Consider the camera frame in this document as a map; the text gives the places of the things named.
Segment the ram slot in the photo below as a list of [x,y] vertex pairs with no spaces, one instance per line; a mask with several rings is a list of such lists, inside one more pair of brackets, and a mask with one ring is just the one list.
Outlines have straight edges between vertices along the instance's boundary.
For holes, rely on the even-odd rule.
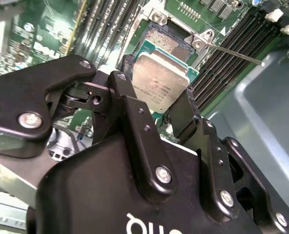
[[[279,35],[279,29],[260,14],[248,13],[223,41],[222,47],[255,58]],[[250,64],[216,50],[192,84],[197,107],[202,111]]]

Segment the cable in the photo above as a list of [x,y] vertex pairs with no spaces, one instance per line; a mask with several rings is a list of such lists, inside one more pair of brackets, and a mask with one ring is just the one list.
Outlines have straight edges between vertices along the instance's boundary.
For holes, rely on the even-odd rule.
[[80,152],[80,149],[79,149],[79,147],[77,145],[75,136],[73,135],[73,133],[70,130],[68,130],[67,128],[64,128],[62,126],[59,126],[57,124],[54,124],[53,127],[56,128],[56,129],[59,129],[62,132],[65,132],[66,134],[68,134],[68,136],[71,138],[71,141],[72,141],[72,144],[73,144],[73,147],[74,147],[74,153],[77,154],[77,153]]
[[58,129],[54,128],[55,132],[56,132],[56,137],[51,141],[49,142],[49,144],[47,145],[47,148],[50,149],[51,147],[53,147],[55,144],[58,143],[59,141],[59,137],[60,137],[60,132]]
[[79,144],[81,144],[81,146],[83,146],[83,147],[84,147],[84,149],[87,149],[87,147],[85,146],[85,144],[84,144],[82,141],[80,141],[80,140],[77,140],[77,142],[78,142]]

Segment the motherboard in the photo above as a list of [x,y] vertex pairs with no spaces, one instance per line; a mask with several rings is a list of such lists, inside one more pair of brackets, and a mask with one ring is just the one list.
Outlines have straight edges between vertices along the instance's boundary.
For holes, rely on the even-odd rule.
[[[0,75],[69,54],[120,70],[133,58],[136,95],[160,134],[187,88],[203,115],[289,37],[289,0],[0,0]],[[59,120],[93,137],[91,112]]]

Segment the silver screw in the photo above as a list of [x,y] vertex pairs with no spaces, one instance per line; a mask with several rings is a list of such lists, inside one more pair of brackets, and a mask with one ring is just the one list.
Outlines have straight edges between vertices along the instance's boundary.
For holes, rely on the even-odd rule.
[[88,133],[87,133],[87,136],[88,137],[92,137],[94,135],[94,133],[92,132],[92,131],[89,131]]
[[88,68],[88,69],[91,68],[89,62],[87,62],[86,60],[81,61],[81,62],[80,62],[80,65],[83,66],[83,67],[85,67],[85,68]]
[[196,49],[199,49],[202,46],[202,42],[200,40],[196,40],[193,45]]
[[226,190],[220,191],[220,195],[226,206],[233,207],[232,196]]
[[238,147],[238,143],[237,143],[234,139],[231,139],[231,143],[232,143],[235,147]]
[[214,127],[214,125],[210,121],[206,121],[206,123],[208,124],[209,127],[211,127],[211,128]]
[[160,12],[155,12],[153,15],[152,15],[152,19],[154,22],[156,23],[159,23],[162,21],[162,14]]
[[122,73],[119,73],[117,76],[119,78],[121,78],[122,80],[126,80],[126,76],[124,74],[122,74]]
[[164,184],[169,184],[172,180],[172,176],[170,175],[169,171],[164,167],[157,167],[155,170],[155,174],[159,181],[161,181]]
[[24,128],[35,129],[41,126],[42,119],[34,113],[23,113],[19,116],[19,124]]
[[277,220],[278,222],[284,226],[284,227],[287,227],[288,226],[288,223],[286,221],[286,219],[284,218],[284,216],[280,213],[276,213],[276,217],[277,217]]

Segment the black tool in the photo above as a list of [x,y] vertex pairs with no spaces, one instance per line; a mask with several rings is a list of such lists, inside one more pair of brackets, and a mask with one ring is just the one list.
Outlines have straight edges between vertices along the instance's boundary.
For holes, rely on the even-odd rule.
[[[52,121],[78,108],[92,111],[93,145],[55,164],[41,154]],[[0,186],[31,206],[28,233],[289,233],[287,205],[190,89],[169,116],[181,145],[160,138],[127,74],[79,56],[1,76],[0,173],[20,189]]]

